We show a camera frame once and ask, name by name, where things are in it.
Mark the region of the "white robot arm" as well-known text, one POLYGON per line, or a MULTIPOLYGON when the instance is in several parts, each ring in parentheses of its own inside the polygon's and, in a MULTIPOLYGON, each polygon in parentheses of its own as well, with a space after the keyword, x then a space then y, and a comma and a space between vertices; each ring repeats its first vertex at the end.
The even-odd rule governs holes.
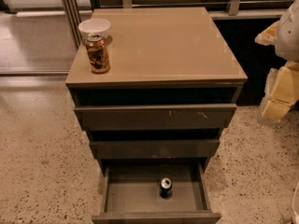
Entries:
POLYGON ((295 0, 278 21, 259 33, 255 42, 273 45, 276 55, 286 61, 279 69, 270 69, 260 104, 258 121, 274 125, 299 101, 299 0, 295 0))

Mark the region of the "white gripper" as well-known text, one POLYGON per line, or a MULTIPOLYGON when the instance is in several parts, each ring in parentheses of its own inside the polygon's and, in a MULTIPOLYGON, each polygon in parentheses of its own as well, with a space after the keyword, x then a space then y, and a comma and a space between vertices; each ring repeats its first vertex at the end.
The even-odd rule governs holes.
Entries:
MULTIPOLYGON (((255 37, 255 42, 264 46, 275 45, 277 28, 278 22, 275 21, 255 37)), ((270 97, 274 101, 262 101, 262 116, 270 120, 281 120, 299 100, 299 63, 286 62, 278 70, 270 97)))

